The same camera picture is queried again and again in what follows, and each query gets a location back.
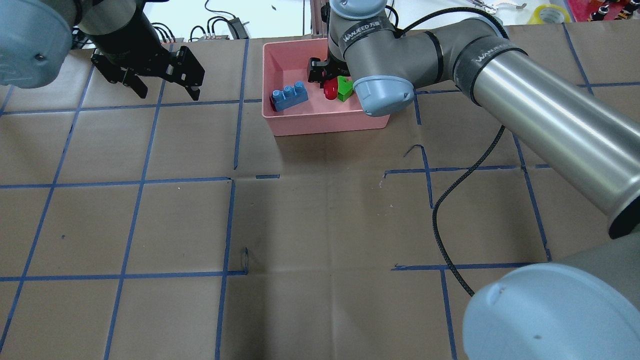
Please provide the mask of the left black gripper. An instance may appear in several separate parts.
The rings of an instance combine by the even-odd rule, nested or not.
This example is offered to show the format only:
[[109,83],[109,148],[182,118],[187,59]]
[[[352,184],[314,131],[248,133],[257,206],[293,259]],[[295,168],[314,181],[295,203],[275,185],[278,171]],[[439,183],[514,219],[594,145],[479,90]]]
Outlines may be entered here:
[[148,87],[141,77],[146,76],[178,84],[192,100],[198,101],[206,73],[194,53],[184,45],[176,51],[163,47],[146,54],[130,51],[121,59],[97,49],[90,60],[110,84],[120,83],[143,100],[147,97]]

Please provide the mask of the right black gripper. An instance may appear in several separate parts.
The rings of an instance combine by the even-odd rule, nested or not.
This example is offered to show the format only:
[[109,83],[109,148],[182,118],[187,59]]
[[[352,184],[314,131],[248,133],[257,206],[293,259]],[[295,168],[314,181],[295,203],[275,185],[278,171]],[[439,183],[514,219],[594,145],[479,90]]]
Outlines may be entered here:
[[350,71],[345,61],[329,55],[324,61],[318,57],[310,57],[307,63],[307,82],[309,84],[324,85],[326,81],[338,76],[350,77]]

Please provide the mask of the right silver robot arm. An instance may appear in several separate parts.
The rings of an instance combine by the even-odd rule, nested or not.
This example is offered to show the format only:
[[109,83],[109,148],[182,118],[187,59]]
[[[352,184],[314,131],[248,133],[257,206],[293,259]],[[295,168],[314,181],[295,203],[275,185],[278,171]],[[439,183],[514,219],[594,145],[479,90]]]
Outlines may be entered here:
[[[451,80],[501,123],[489,148],[435,202],[432,228],[446,266],[470,296],[462,341],[471,360],[639,358],[639,123],[547,70],[512,43],[491,14],[408,35],[384,0],[329,0],[327,60],[309,82],[352,77],[370,117],[404,109],[415,90]],[[448,255],[438,212],[493,151],[505,130],[608,217],[611,241],[562,260],[522,266],[474,291]]]

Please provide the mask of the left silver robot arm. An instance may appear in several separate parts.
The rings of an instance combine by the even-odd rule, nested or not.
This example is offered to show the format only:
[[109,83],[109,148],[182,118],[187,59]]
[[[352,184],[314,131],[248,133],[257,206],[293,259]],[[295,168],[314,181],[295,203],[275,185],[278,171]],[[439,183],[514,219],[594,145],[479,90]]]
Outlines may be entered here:
[[94,44],[91,63],[110,84],[147,96],[142,77],[178,84],[196,101],[205,69],[182,46],[162,46],[144,13],[144,0],[3,0],[0,3],[0,80],[21,89],[57,79],[73,47],[73,28]]

